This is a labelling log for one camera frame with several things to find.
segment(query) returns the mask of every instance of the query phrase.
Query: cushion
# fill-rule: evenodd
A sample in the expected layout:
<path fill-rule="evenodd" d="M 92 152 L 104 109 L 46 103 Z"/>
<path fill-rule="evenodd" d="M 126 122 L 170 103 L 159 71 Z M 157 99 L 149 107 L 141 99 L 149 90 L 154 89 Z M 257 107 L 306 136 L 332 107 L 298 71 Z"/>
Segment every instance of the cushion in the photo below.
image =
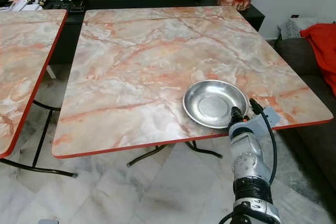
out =
<path fill-rule="evenodd" d="M 276 49 L 298 75 L 321 76 L 313 49 L 306 39 L 285 39 L 277 43 Z"/>
<path fill-rule="evenodd" d="M 301 76 L 304 82 L 336 115 L 336 98 L 322 77 Z M 330 123 L 298 127 L 296 131 L 319 164 L 329 182 L 336 189 L 336 120 Z"/>

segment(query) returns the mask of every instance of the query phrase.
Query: red blanket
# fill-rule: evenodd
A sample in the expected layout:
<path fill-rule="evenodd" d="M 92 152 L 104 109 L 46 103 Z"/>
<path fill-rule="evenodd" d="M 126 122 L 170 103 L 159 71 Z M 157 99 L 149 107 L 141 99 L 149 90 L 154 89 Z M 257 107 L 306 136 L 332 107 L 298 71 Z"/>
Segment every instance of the red blanket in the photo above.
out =
<path fill-rule="evenodd" d="M 336 24 L 317 24 L 301 31 L 313 47 L 324 80 L 336 95 Z"/>

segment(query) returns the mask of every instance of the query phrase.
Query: wire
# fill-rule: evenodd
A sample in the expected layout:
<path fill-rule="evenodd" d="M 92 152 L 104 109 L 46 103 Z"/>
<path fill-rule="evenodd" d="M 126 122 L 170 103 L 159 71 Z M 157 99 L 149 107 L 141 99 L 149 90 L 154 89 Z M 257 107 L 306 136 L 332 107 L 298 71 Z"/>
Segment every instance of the wire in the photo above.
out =
<path fill-rule="evenodd" d="M 264 119 L 264 121 L 266 123 L 269 135 L 271 136 L 271 140 L 272 140 L 272 146 L 273 146 L 273 169 L 272 169 L 272 173 L 271 173 L 271 178 L 269 180 L 269 183 L 272 184 L 273 180 L 275 178 L 275 173 L 277 172 L 277 164 L 278 164 L 277 143 L 275 142 L 273 131 L 271 129 L 271 126 L 269 125 L 269 122 L 268 122 L 267 117 L 265 116 L 263 110 L 261 110 L 260 114 L 261 114 L 262 118 Z"/>
<path fill-rule="evenodd" d="M 257 111 L 254 111 L 255 113 L 256 112 L 260 112 L 262 118 L 264 119 L 264 121 L 266 123 L 269 135 L 270 135 L 271 140 L 272 140 L 272 146 L 273 146 L 273 168 L 272 168 L 271 178 L 269 180 L 269 183 L 272 184 L 273 180 L 275 178 L 275 173 L 277 172 L 277 164 L 278 164 L 277 143 L 275 142 L 274 134 L 273 134 L 271 126 L 269 125 L 267 116 L 264 114 L 264 108 L 259 103 L 257 103 L 257 101 L 254 100 L 254 99 L 250 99 L 250 103 L 251 103 L 251 106 L 252 106 L 253 110 L 257 110 Z"/>
<path fill-rule="evenodd" d="M 224 224 L 229 218 L 233 217 L 233 212 L 229 213 L 227 216 L 225 216 L 220 222 L 219 224 Z"/>

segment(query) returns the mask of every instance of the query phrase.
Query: pink marble pattern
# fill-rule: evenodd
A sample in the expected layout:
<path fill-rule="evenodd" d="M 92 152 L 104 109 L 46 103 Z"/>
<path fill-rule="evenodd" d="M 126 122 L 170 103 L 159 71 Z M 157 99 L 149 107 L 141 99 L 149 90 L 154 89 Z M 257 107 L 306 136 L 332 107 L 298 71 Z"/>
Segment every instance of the pink marble pattern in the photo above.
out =
<path fill-rule="evenodd" d="M 65 14 L 0 13 L 0 157 L 15 146 Z"/>
<path fill-rule="evenodd" d="M 52 154 L 74 157 L 221 134 L 193 122 L 182 107 L 188 86 L 206 79 L 232 83 L 273 106 L 278 127 L 333 117 L 232 7 L 90 10 Z"/>

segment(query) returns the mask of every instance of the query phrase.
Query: silver bowl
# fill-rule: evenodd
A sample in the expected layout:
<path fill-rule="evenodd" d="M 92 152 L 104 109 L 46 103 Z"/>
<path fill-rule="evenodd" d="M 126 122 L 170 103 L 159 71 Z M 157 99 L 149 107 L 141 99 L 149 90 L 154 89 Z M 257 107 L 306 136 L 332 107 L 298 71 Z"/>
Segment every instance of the silver bowl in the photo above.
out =
<path fill-rule="evenodd" d="M 215 129 L 228 127 L 231 108 L 247 113 L 244 94 L 230 83 L 218 80 L 200 81 L 191 85 L 183 97 L 185 112 L 197 123 Z"/>

